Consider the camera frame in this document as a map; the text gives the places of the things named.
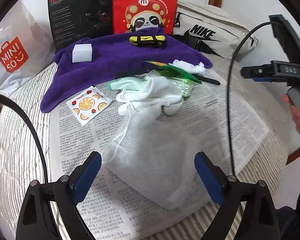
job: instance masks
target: yellow and black pouch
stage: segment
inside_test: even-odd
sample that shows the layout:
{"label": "yellow and black pouch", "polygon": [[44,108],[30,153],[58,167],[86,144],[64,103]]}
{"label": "yellow and black pouch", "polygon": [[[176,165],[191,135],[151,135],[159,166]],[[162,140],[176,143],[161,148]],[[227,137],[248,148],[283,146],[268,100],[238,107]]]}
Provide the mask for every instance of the yellow and black pouch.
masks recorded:
{"label": "yellow and black pouch", "polygon": [[139,47],[147,47],[147,48],[164,48],[166,45],[166,37],[161,36],[132,36],[129,39],[130,43],[139,46]]}

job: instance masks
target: bed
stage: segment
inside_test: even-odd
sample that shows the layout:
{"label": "bed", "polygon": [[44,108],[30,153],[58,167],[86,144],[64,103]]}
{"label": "bed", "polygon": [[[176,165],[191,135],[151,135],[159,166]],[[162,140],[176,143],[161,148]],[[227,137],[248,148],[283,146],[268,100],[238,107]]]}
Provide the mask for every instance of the bed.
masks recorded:
{"label": "bed", "polygon": [[[213,62],[214,70],[226,79],[229,60],[215,55],[206,56]],[[288,157],[288,121],[291,117],[261,83],[243,79],[240,76],[240,68],[236,63],[232,90],[250,103],[270,131],[238,177],[241,181],[251,183],[263,179],[273,194]],[[49,65],[10,97],[27,113],[36,128],[50,181],[50,164],[54,161],[49,152],[50,114],[40,111],[40,102],[53,80],[56,69],[55,63]],[[33,179],[43,181],[43,169],[34,139],[22,119],[4,107],[0,115],[0,227],[8,240],[15,239],[21,204]],[[185,220],[151,236],[150,239],[200,239],[217,211],[218,205],[208,203]],[[238,213],[228,239],[234,238],[239,221]]]}

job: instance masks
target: purple towel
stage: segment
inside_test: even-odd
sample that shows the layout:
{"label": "purple towel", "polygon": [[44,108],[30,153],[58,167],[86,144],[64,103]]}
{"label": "purple towel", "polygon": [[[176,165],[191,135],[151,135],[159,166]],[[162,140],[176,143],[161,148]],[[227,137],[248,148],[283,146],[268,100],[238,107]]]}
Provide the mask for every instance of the purple towel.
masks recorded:
{"label": "purple towel", "polygon": [[[137,47],[129,42],[131,36],[164,35],[161,28],[147,28],[134,33],[104,36],[96,39],[85,38],[61,49],[53,58],[58,64],[57,72],[41,102],[43,113],[51,112],[63,100],[91,85],[114,80],[116,75],[127,71],[153,69],[144,60],[172,63],[175,59],[193,65],[204,63],[211,68],[212,63],[200,52],[166,35],[165,49]],[[72,63],[75,44],[92,44],[92,62]]]}

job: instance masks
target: white foam block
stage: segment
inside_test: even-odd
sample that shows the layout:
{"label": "white foam block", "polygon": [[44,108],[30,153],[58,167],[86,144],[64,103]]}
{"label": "white foam block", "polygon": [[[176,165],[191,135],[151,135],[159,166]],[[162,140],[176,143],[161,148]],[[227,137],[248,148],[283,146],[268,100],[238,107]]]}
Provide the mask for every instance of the white foam block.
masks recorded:
{"label": "white foam block", "polygon": [[92,45],[76,44],[72,51],[72,63],[92,61]]}

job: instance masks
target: cartoon panda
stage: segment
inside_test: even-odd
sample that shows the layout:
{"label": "cartoon panda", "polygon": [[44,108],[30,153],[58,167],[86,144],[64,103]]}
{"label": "cartoon panda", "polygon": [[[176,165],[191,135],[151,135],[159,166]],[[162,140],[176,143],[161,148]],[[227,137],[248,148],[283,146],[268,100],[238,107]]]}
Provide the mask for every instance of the cartoon panda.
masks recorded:
{"label": "cartoon panda", "polygon": [[139,0],[126,10],[127,28],[131,32],[150,27],[164,28],[165,7],[156,0]]}

